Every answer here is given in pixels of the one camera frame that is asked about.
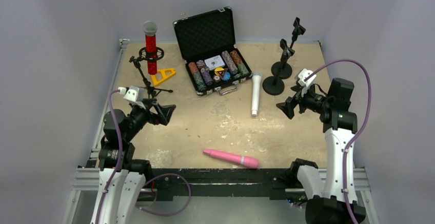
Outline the red glitter microphone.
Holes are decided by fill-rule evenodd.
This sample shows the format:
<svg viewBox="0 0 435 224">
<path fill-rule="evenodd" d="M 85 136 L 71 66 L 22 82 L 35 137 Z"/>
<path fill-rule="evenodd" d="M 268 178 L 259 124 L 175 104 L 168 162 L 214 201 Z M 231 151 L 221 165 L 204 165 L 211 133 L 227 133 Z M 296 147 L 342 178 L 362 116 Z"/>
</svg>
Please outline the red glitter microphone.
<svg viewBox="0 0 435 224">
<path fill-rule="evenodd" d="M 157 74 L 157 63 L 155 59 L 157 58 L 157 47 L 156 47 L 156 32 L 157 25 L 153 21 L 146 21 L 143 24 L 143 31 L 145 33 L 145 43 L 146 43 L 146 58 L 148 73 L 150 75 Z"/>
</svg>

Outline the pink microphone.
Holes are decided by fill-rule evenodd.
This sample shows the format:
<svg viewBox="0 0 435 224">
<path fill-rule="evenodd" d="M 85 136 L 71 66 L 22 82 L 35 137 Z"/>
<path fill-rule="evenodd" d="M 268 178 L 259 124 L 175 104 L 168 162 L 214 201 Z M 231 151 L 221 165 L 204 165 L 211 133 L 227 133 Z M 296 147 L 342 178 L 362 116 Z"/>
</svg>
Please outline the pink microphone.
<svg viewBox="0 0 435 224">
<path fill-rule="evenodd" d="M 259 160 L 250 156 L 241 156 L 214 149 L 204 149 L 203 154 L 215 159 L 235 163 L 250 169 L 257 169 L 259 166 Z"/>
</svg>

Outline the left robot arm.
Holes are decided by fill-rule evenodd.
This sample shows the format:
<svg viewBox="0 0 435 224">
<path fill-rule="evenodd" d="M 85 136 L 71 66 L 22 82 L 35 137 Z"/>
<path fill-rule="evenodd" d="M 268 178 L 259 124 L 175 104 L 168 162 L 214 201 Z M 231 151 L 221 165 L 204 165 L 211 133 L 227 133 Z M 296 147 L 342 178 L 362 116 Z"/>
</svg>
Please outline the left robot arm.
<svg viewBox="0 0 435 224">
<path fill-rule="evenodd" d="M 98 154 L 98 193 L 91 223 L 127 223 L 145 185 L 153 175 L 150 162 L 133 159 L 132 139 L 146 125 L 168 125 L 175 105 L 145 99 L 145 106 L 131 105 L 131 112 L 110 107 L 104 116 L 104 136 Z"/>
</svg>

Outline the black tripod microphone stand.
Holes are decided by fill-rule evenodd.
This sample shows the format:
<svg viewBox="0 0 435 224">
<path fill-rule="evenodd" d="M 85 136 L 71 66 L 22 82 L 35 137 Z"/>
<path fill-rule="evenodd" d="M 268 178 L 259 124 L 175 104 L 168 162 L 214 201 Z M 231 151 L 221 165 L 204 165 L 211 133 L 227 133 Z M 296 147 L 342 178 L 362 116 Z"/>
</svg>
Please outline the black tripod microphone stand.
<svg viewBox="0 0 435 224">
<path fill-rule="evenodd" d="M 164 55 L 165 52 L 160 47 L 156 47 L 154 51 L 148 51 L 146 47 L 142 47 L 139 49 L 139 55 L 137 57 L 131 56 L 129 59 L 129 62 L 133 63 L 134 67 L 139 71 L 145 85 L 144 89 L 147 91 L 149 98 L 155 98 L 161 92 L 173 93 L 173 90 L 171 89 L 157 88 L 156 84 L 152 84 L 142 70 L 141 62 L 146 62 L 147 70 L 157 70 L 156 64 L 164 57 Z"/>
</svg>

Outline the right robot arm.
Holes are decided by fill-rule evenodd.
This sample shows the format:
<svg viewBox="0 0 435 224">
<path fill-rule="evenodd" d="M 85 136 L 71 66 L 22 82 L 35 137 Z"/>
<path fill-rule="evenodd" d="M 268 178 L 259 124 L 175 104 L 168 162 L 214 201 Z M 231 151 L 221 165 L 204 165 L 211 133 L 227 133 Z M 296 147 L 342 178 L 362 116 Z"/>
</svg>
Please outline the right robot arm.
<svg viewBox="0 0 435 224">
<path fill-rule="evenodd" d="M 313 162 L 296 159 L 292 165 L 293 178 L 304 188 L 307 202 L 307 223 L 361 223 L 366 209 L 358 204 L 353 177 L 353 146 L 351 140 L 358 131 L 357 115 L 349 111 L 353 82 L 334 78 L 325 95 L 316 93 L 315 85 L 298 80 L 295 91 L 277 107 L 290 119 L 295 107 L 299 113 L 307 109 L 318 113 L 323 123 L 327 145 L 326 179 L 322 180 Z"/>
</svg>

